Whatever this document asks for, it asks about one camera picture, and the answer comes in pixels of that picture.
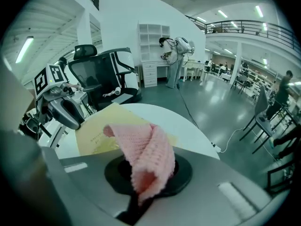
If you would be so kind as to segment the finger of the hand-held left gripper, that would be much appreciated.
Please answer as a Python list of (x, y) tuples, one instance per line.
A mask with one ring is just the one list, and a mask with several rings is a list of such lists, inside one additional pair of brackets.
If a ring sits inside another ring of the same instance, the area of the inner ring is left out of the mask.
[(51, 101), (50, 111), (54, 119), (73, 130), (78, 130), (85, 121), (82, 109), (69, 97)]

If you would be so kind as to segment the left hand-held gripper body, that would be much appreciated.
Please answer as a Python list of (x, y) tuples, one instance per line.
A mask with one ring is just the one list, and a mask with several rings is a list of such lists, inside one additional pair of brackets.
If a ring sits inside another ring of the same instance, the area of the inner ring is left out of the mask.
[(47, 64), (34, 77), (36, 119), (45, 124), (54, 117), (50, 111), (50, 102), (62, 97), (70, 97), (66, 78), (58, 65)]

